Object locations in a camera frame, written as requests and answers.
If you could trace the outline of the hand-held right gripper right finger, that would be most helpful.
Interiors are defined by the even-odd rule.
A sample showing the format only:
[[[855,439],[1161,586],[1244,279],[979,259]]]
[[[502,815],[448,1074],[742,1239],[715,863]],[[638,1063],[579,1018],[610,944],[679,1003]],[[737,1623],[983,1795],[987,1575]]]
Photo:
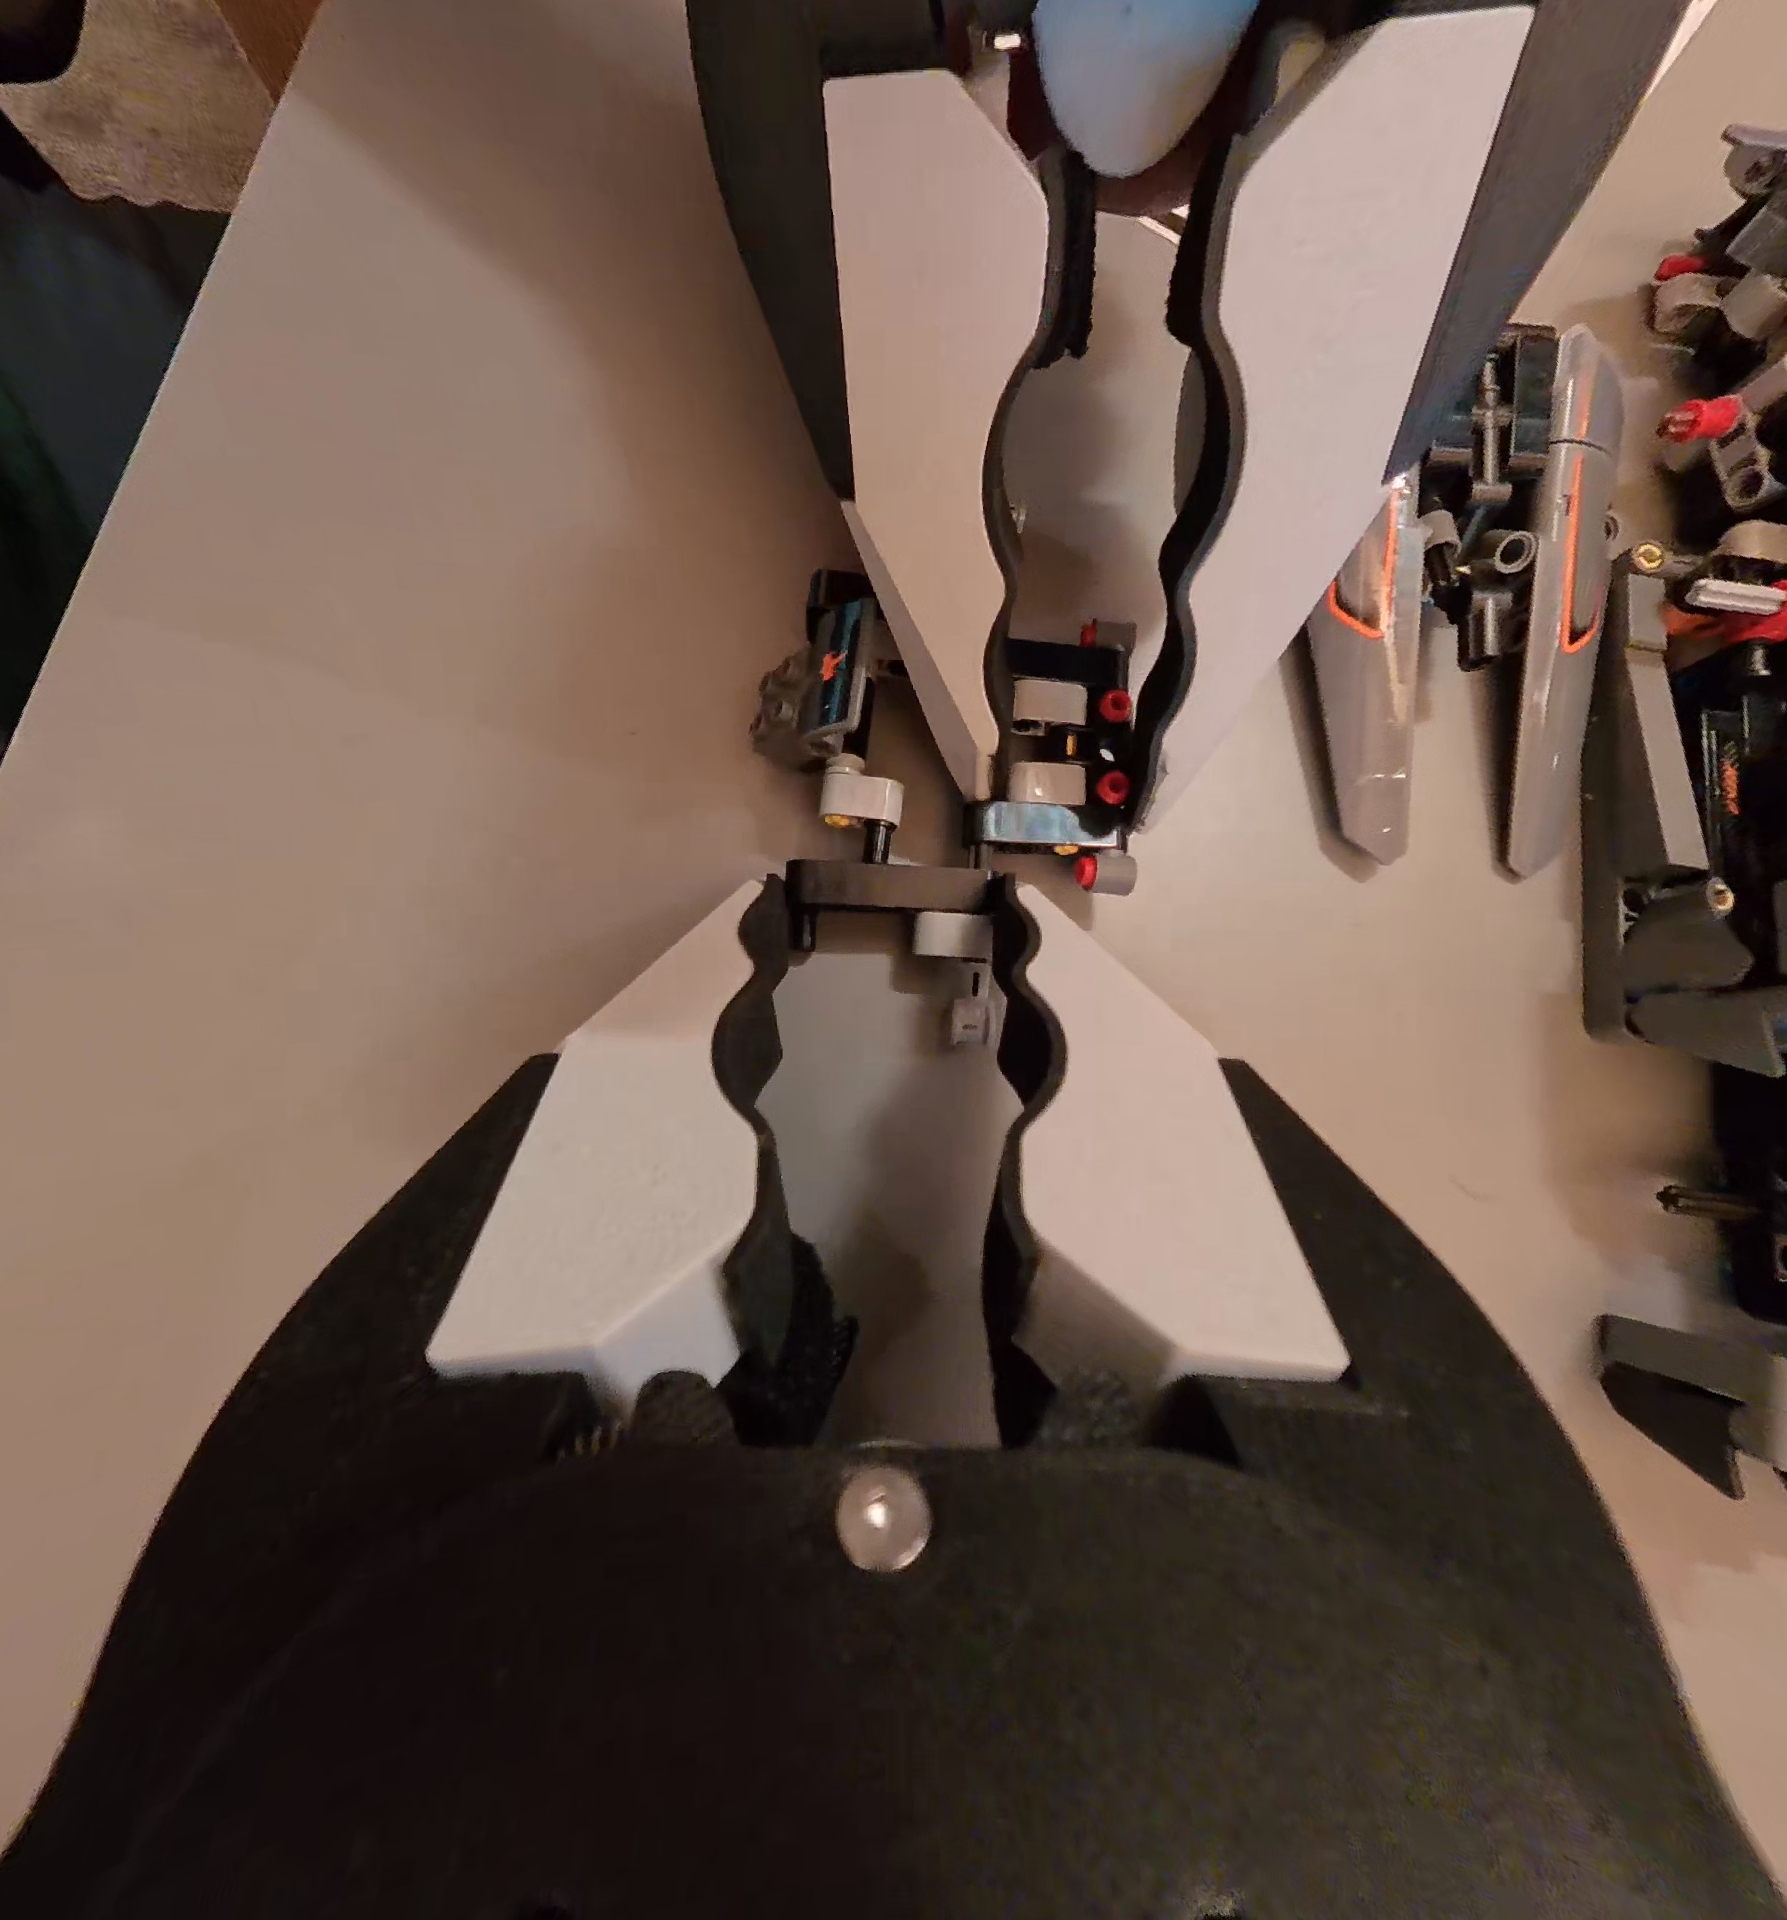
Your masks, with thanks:
[[[1038,888],[991,894],[998,1070],[1016,1095],[985,1222],[1003,1444],[1106,1376],[1137,1423],[1183,1379],[1351,1364],[1216,1047]]]

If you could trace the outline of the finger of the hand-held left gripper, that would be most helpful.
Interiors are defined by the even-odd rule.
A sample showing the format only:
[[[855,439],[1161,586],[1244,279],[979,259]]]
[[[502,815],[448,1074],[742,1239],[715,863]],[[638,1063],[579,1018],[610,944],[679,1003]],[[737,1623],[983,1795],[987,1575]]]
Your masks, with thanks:
[[[824,84],[851,481],[842,504],[944,766],[991,799],[1019,534],[1004,431],[1090,297],[1095,181],[946,71]]]
[[[1392,449],[1533,21],[1390,13],[1240,134],[1191,295],[1206,431],[1162,547],[1139,827],[1214,755],[1386,511]]]

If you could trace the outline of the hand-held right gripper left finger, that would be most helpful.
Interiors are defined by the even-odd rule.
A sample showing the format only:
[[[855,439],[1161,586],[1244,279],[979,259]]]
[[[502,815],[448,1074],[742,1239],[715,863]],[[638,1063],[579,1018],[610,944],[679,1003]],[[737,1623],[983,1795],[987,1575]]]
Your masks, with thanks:
[[[788,1222],[757,1103],[785,957],[784,880],[747,880],[566,1037],[430,1335],[438,1373],[575,1373],[625,1411],[663,1370],[781,1362]]]

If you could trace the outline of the black printed lego block assembly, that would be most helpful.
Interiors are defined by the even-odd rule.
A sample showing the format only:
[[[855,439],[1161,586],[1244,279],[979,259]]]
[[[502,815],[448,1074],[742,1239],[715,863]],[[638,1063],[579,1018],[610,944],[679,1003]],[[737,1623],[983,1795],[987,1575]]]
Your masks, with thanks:
[[[819,780],[819,820],[861,831],[864,861],[889,863],[903,818],[903,785],[866,768],[874,689],[903,672],[877,596],[804,606],[804,640],[762,680],[748,728],[756,754]]]

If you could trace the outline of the small black grey brick assembly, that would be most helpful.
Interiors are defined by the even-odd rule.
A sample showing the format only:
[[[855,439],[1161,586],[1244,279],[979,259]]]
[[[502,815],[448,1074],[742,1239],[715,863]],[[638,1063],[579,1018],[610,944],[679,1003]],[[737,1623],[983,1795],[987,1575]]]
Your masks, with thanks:
[[[1074,639],[1006,640],[1011,702],[991,793],[963,806],[962,838],[973,855],[1047,856],[1089,895],[1131,894],[1131,634],[1123,621],[1089,620]]]

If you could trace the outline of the grey lego wing panel assembly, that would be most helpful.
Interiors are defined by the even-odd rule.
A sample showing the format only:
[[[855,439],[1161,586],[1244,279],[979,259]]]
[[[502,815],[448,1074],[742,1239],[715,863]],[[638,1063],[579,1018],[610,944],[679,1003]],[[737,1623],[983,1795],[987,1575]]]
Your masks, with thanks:
[[[1305,626],[1333,818],[1359,853],[1408,848],[1416,685],[1428,611],[1464,672],[1511,667],[1501,858],[1555,856],[1576,785],[1613,566],[1624,436],[1616,362],[1585,323],[1511,323],[1436,415],[1424,454]]]

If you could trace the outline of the large lego car chassis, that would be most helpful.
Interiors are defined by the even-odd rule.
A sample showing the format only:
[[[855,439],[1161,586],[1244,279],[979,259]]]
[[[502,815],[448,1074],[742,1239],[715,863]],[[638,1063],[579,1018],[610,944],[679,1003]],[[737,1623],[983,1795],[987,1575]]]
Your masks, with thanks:
[[[1744,1330],[1609,1313],[1605,1398],[1738,1498],[1787,1484],[1787,132],[1728,126],[1735,208],[1651,278],[1673,528],[1613,565],[1580,755],[1588,1032],[1709,1068],[1709,1220]]]

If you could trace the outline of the person's left hand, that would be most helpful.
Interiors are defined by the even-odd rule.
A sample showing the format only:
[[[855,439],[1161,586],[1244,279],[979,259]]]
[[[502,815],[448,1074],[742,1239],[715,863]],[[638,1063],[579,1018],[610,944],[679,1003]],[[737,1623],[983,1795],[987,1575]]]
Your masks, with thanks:
[[[1054,177],[1062,181],[1073,204],[1090,193],[1098,214],[1170,221],[1180,208],[1191,204],[1209,145],[1211,135],[1194,127],[1154,162],[1126,177],[1100,176],[1087,162],[1069,159],[1071,146],[1056,134],[1044,145],[1039,159],[1051,162]]]

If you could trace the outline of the wooden cabinet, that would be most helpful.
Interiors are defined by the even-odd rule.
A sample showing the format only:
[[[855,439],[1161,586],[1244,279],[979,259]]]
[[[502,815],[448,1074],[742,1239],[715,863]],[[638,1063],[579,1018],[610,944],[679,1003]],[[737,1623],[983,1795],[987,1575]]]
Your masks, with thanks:
[[[215,0],[240,56],[275,104],[283,96],[304,39],[321,10],[317,0]]]

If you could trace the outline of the grey patterned rug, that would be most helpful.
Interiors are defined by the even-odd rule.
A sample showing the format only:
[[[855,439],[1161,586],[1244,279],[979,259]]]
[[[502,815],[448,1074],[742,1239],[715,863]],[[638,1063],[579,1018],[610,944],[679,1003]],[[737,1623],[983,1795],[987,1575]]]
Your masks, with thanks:
[[[271,120],[213,2],[84,2],[70,68],[0,108],[80,200],[228,213]]]

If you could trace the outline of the person's dark green clothing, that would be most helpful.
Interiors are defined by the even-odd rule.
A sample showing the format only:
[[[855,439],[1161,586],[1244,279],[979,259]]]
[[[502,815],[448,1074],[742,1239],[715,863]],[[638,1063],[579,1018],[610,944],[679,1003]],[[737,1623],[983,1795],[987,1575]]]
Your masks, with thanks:
[[[0,761],[227,221],[0,179]]]

